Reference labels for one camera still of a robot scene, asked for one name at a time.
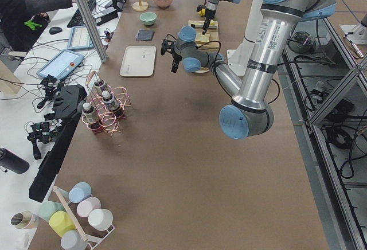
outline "black box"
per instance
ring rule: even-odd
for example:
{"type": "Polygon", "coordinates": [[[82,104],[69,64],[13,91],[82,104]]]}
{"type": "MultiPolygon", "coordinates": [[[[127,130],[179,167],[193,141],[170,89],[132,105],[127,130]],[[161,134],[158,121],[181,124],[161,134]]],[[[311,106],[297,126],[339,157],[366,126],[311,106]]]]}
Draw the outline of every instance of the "black box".
{"type": "Polygon", "coordinates": [[[96,13],[93,15],[93,18],[97,22],[97,26],[100,26],[104,24],[105,22],[108,22],[114,18],[117,18],[117,10],[113,7],[107,8],[99,13],[96,13]]]}

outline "yellow cup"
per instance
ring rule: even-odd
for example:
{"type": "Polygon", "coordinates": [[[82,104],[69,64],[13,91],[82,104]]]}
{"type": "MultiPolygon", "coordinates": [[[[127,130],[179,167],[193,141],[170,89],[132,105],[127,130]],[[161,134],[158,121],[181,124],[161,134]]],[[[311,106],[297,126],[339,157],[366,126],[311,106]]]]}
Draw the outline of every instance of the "yellow cup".
{"type": "Polygon", "coordinates": [[[73,221],[65,211],[57,211],[53,214],[49,225],[60,237],[63,237],[67,231],[76,229],[73,221]]]}

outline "keyboard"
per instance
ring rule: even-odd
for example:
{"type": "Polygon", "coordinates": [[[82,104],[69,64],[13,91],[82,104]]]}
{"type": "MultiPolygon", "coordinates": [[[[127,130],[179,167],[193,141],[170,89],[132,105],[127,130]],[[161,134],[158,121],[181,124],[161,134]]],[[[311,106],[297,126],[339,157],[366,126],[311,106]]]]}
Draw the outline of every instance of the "keyboard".
{"type": "MultiPolygon", "coordinates": [[[[87,1],[88,7],[91,12],[93,12],[94,8],[96,8],[96,0],[87,1]]],[[[67,27],[72,28],[74,26],[83,25],[83,17],[81,16],[79,8],[75,11],[73,17],[70,19],[67,27]]]]}

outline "white table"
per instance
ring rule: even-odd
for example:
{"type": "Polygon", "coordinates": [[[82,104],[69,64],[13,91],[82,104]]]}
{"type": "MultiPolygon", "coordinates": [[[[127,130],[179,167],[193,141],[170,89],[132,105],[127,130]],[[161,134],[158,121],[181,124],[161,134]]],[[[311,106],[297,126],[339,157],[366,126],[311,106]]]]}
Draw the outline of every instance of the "white table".
{"type": "MultiPolygon", "coordinates": [[[[97,12],[104,9],[102,6],[106,4],[106,1],[107,0],[97,0],[97,12]]],[[[59,10],[37,42],[45,43],[54,40],[68,39],[71,29],[67,28],[67,23],[75,10],[75,3],[73,4],[73,8],[59,10]],[[63,31],[58,34],[50,35],[49,29],[53,26],[59,26],[63,31]]],[[[114,31],[118,20],[119,18],[115,18],[101,26],[98,26],[97,29],[99,34],[102,36],[106,29],[114,31]]],[[[57,41],[50,43],[49,45],[51,46],[40,45],[35,47],[27,54],[26,58],[42,57],[49,60],[58,53],[59,49],[65,49],[67,47],[67,41],[57,41]]],[[[78,75],[87,75],[91,70],[97,71],[100,68],[101,61],[94,49],[82,51],[80,53],[85,56],[83,61],[85,67],[77,68],[75,70],[78,75]]],[[[44,96],[44,91],[37,90],[37,85],[39,85],[41,78],[37,79],[32,77],[27,74],[27,71],[29,74],[37,76],[37,70],[42,68],[45,63],[46,61],[44,60],[30,58],[22,62],[14,72],[22,83],[34,84],[24,85],[24,88],[27,90],[35,89],[33,93],[40,97],[44,96]]],[[[85,84],[85,78],[77,76],[71,76],[71,78],[75,79],[75,81],[71,81],[70,84],[85,84]]],[[[0,99],[20,97],[26,92],[25,89],[21,89],[17,95],[5,95],[0,93],[0,99]]],[[[36,96],[33,94],[27,93],[25,96],[17,100],[0,101],[0,147],[6,148],[17,154],[30,164],[29,170],[23,174],[16,174],[12,171],[8,171],[7,173],[0,172],[0,183],[2,187],[0,195],[0,211],[2,218],[0,221],[0,240],[2,247],[7,250],[27,249],[29,243],[26,248],[17,248],[15,242],[19,239],[22,240],[24,238],[23,236],[29,236],[30,241],[36,231],[35,229],[15,229],[15,227],[10,224],[12,216],[24,210],[37,213],[41,205],[39,202],[33,201],[29,198],[29,187],[38,173],[38,167],[40,166],[42,159],[35,160],[33,158],[33,148],[32,144],[27,140],[28,133],[25,131],[25,124],[29,121],[34,123],[43,122],[43,115],[48,112],[52,112],[51,107],[53,103],[45,106],[42,112],[36,112],[32,106],[32,101],[35,98],[36,96]]],[[[36,106],[40,101],[41,99],[34,101],[34,106],[36,106]]],[[[42,157],[44,157],[47,151],[52,148],[53,143],[38,143],[37,145],[42,157]]]]}

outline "white tray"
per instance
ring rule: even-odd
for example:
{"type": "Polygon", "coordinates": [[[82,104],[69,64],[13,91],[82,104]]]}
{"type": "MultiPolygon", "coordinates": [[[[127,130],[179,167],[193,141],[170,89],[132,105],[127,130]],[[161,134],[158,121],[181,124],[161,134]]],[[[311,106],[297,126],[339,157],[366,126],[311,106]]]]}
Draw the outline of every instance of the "white tray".
{"type": "Polygon", "coordinates": [[[153,74],[155,46],[128,46],[125,49],[120,75],[123,77],[148,77],[153,74]]]}

